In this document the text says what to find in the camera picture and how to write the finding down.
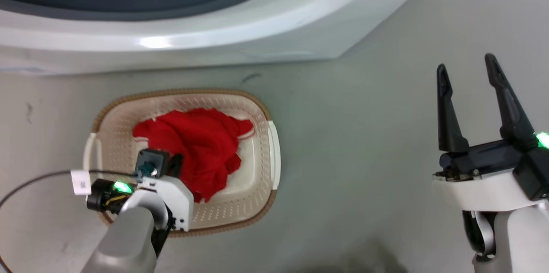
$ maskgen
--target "basket handle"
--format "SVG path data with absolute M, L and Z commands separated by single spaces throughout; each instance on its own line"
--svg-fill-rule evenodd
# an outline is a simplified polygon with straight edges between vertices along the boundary
M 275 123 L 269 121 L 269 146 L 271 148 L 271 181 L 273 182 L 273 190 L 278 189 L 280 183 L 281 159 L 280 159 L 280 142 L 278 141 L 278 132 Z
M 90 168 L 92 167 L 92 154 L 94 153 L 94 151 L 96 154 L 97 168 L 102 169 L 103 160 L 101 156 L 101 140 L 99 140 L 97 138 L 97 134 L 93 132 L 88 137 L 88 140 L 86 141 L 86 146 L 84 147 L 84 158 L 82 159 L 83 170 L 90 171 Z

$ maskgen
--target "black cable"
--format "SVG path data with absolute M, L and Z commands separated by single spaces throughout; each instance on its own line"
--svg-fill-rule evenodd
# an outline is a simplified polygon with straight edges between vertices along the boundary
M 19 185 L 18 187 L 15 187 L 15 189 L 13 189 L 11 192 L 9 192 L 7 195 L 5 195 L 2 200 L 0 201 L 0 209 L 2 208 L 2 206 L 4 205 L 4 203 L 6 203 L 6 201 L 8 201 L 13 195 L 15 195 L 17 192 L 19 192 L 21 189 L 24 189 L 25 187 L 35 183 L 35 182 L 38 182 L 40 180 L 43 180 L 43 179 L 47 179 L 49 177 L 57 177 L 59 175 L 66 175 L 66 174 L 70 174 L 71 170 L 61 170 L 61 171 L 57 171 L 57 172 L 54 172 L 54 173 L 49 173 L 49 174 L 45 174 L 45 175 L 41 175 L 39 177 L 36 177 L 34 179 L 31 179 L 29 181 L 26 181 L 25 183 Z M 111 171 L 111 170 L 98 170 L 98 169 L 91 169 L 90 170 L 90 173 L 102 173 L 102 174 L 115 174 L 115 175 L 122 175 L 122 176 L 125 176 L 125 177 L 133 177 L 132 174 L 127 174 L 127 173 L 121 173 L 121 172 L 118 172 L 118 171 Z M 2 257 L 0 256 L 0 265 L 2 266 L 2 268 L 7 272 L 7 273 L 13 273 L 9 268 L 8 268 L 8 265 L 6 265 L 6 263 L 4 262 L 4 260 L 2 259 Z

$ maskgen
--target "cable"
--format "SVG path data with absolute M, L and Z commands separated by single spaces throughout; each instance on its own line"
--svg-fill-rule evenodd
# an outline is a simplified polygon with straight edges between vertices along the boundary
M 120 199 L 124 199 L 126 197 L 128 197 L 128 196 L 127 195 L 121 195 L 121 196 L 118 196 L 118 197 L 111 198 L 111 199 L 106 201 L 105 206 L 107 206 L 112 201 L 117 201 L 117 200 L 120 200 Z
M 61 170 L 61 171 L 57 171 L 57 172 L 54 172 L 54 173 L 49 173 L 49 174 L 45 174 L 45 175 L 41 175 L 39 177 L 36 177 L 34 179 L 31 179 L 29 181 L 26 181 L 25 183 L 19 185 L 18 187 L 15 187 L 15 189 L 13 189 L 11 192 L 9 192 L 7 195 L 5 195 L 2 200 L 0 201 L 0 208 L 2 208 L 2 206 L 4 205 L 4 203 L 6 203 L 6 201 L 8 201 L 13 195 L 15 195 L 17 192 L 19 192 L 21 189 L 24 189 L 25 187 L 33 184 L 33 183 L 36 183 L 38 181 L 41 181 L 43 179 L 47 179 L 49 177 L 57 177 L 57 176 L 60 176 L 60 175 L 66 175 L 66 174 L 70 174 L 71 170 Z M 118 171 L 111 171 L 111 170 L 98 170 L 98 169 L 91 169 L 90 170 L 90 173 L 102 173 L 102 174 L 115 174 L 115 175 L 122 175 L 122 176 L 125 176 L 125 177 L 133 177 L 132 174 L 127 174 L 127 173 L 121 173 L 121 172 L 118 172 Z M 13 273 L 8 265 L 6 265 L 6 263 L 4 262 L 4 259 L 2 259 L 2 257 L 0 256 L 0 266 L 2 266 L 2 269 L 4 269 L 6 271 L 6 273 Z

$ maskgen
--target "white tag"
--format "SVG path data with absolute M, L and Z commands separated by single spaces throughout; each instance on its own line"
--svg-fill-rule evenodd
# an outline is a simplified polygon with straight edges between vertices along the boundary
M 75 195 L 90 195 L 92 193 L 90 172 L 86 170 L 71 170 L 70 176 Z

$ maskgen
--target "yellow wire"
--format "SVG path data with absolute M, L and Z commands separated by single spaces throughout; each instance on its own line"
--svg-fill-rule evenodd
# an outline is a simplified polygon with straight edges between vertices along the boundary
M 117 200 L 120 200 L 120 199 L 124 199 L 126 197 L 126 195 L 122 195 L 122 196 L 118 196 L 118 197 L 114 197 L 114 198 L 111 198 L 109 200 L 106 201 L 105 205 L 108 205 L 109 203 L 111 203 L 112 201 L 117 201 Z

